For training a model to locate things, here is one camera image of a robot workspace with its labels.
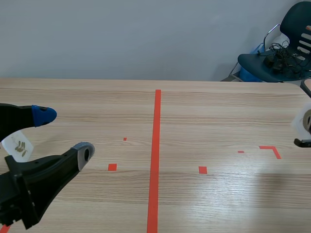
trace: red square marker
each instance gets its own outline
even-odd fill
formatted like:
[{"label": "red square marker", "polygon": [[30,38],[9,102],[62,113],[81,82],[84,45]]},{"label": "red square marker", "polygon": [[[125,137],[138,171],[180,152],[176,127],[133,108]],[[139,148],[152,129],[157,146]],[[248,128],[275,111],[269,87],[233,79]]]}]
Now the red square marker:
[{"label": "red square marker", "polygon": [[200,166],[199,167],[199,173],[200,174],[207,174],[207,167],[206,166]]},{"label": "red square marker", "polygon": [[0,233],[7,233],[9,231],[11,226],[7,227],[6,225],[3,225],[1,230],[0,230]]},{"label": "red square marker", "polygon": [[108,165],[108,171],[116,171],[116,170],[117,170],[117,164]]}]

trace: wooden table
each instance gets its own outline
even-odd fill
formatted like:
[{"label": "wooden table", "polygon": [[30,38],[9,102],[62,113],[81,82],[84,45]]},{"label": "wooden table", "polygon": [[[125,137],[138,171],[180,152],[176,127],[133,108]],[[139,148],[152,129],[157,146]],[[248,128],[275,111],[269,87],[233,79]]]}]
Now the wooden table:
[{"label": "wooden table", "polygon": [[[80,141],[96,148],[29,233],[310,232],[311,149],[296,147],[290,128],[310,101],[298,86],[0,79],[0,97],[58,112],[52,124],[23,131],[32,159]],[[22,222],[10,232],[25,232]]]}]

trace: dark blue chair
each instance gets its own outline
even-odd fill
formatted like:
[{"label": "dark blue chair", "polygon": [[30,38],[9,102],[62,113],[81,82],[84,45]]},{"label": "dark blue chair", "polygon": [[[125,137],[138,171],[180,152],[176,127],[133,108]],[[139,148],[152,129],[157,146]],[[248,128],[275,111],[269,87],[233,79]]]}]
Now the dark blue chair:
[{"label": "dark blue chair", "polygon": [[265,59],[264,55],[271,54],[273,53],[272,51],[262,53],[262,56],[257,54],[241,54],[238,57],[238,62],[252,75],[269,83],[296,81],[311,77],[311,62],[309,62],[311,60],[311,54],[308,52],[311,51],[311,2],[304,1],[295,4],[288,11],[282,23],[273,27],[269,33],[277,26],[280,26],[280,31],[290,39],[290,43],[287,47],[290,54],[297,53],[298,47],[303,48],[301,50],[307,52],[302,55],[305,60],[303,62],[299,60],[301,66],[305,66],[303,77],[294,77],[295,75],[293,73],[292,75],[282,73],[276,74],[273,72],[273,69],[268,68],[263,63]]}]

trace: blue gripper tip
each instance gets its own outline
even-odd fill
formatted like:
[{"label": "blue gripper tip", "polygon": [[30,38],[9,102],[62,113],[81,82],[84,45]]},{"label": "blue gripper tip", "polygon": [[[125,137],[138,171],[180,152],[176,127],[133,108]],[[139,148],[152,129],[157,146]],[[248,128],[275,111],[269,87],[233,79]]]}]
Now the blue gripper tip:
[{"label": "blue gripper tip", "polygon": [[45,108],[32,105],[32,112],[35,127],[49,124],[52,121],[54,121],[57,117],[57,112],[52,108]]}]

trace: red tape line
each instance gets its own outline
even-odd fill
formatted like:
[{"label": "red tape line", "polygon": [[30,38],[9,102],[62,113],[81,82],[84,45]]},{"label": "red tape line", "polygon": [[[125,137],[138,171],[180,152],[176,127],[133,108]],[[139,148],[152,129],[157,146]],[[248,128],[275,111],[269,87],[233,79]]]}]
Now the red tape line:
[{"label": "red tape line", "polygon": [[282,159],[281,155],[277,151],[276,147],[270,147],[270,146],[260,146],[259,147],[262,150],[273,150],[274,154],[276,155],[277,159]]},{"label": "red tape line", "polygon": [[147,233],[157,233],[159,197],[161,90],[155,90],[154,125],[151,145]]},{"label": "red tape line", "polygon": [[3,225],[2,228],[1,228],[1,230],[0,230],[0,233],[7,233],[7,232],[9,231],[10,227],[11,227],[11,226],[8,226],[8,227],[7,227],[7,226]]}]

